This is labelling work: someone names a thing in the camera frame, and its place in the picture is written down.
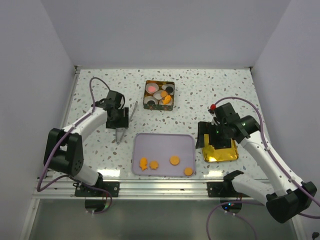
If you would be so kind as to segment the metal tongs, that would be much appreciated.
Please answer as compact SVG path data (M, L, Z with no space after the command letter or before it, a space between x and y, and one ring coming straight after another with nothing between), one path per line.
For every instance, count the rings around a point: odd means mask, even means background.
M138 101L134 103L131 114L124 117L124 125L115 130L115 142L117 143L117 145L119 145L122 142L125 136L125 133L129 128L129 123L132 121L134 117L137 107L138 107Z

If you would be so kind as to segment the orange dotted round cookie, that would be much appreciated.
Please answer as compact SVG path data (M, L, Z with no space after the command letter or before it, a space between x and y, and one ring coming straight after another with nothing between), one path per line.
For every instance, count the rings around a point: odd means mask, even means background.
M171 156L169 159L169 162L173 165L176 166L180 163L180 158L177 155Z

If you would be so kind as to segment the pink round cookie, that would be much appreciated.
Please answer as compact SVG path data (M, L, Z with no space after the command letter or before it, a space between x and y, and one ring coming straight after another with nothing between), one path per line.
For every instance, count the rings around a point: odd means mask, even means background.
M153 85L151 85L151 86L149 86L149 87L147 88L147 91L148 91L149 93L154 93L156 90L157 90L157 89L156 89Z

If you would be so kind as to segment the orange swirl cookie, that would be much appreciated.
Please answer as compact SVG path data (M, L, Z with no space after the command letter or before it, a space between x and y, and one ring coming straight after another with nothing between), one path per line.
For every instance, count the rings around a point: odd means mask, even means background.
M167 94L166 91L162 91L162 92L161 92L161 97L162 97L162 98L166 97L167 95L168 95L168 94Z

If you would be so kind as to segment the black sandwich cookie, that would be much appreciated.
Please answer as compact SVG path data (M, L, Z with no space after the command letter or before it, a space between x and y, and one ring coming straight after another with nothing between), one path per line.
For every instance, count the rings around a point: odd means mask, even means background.
M172 94L174 92L174 89L171 87L171 86L167 86L165 91L168 93L168 94Z
M156 103L155 103L153 100L149 100L149 101L147 102L147 104L148 104L148 105L155 105Z

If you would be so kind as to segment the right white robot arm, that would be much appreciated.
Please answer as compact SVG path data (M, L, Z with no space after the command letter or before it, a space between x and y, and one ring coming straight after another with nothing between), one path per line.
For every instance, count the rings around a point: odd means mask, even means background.
M241 193L255 199L266 206L279 223L285 223L311 205L317 187L295 174L267 142L261 120L251 115L240 117L229 102L212 105L209 113L213 116L211 122L197 124L195 147L204 148L206 137L208 144L216 150L228 149L235 141L253 157L270 182L267 185L235 170L223 178L222 189L227 196Z

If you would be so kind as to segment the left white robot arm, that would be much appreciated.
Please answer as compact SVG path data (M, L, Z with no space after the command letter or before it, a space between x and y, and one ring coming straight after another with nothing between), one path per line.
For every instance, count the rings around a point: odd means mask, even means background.
M125 107L123 94L110 90L106 98L95 101L74 123L62 129L51 129L43 160L44 173L48 169L63 173L86 184L92 196L101 195L104 190L102 175L84 164L83 143L102 125L111 130L129 127L129 108Z

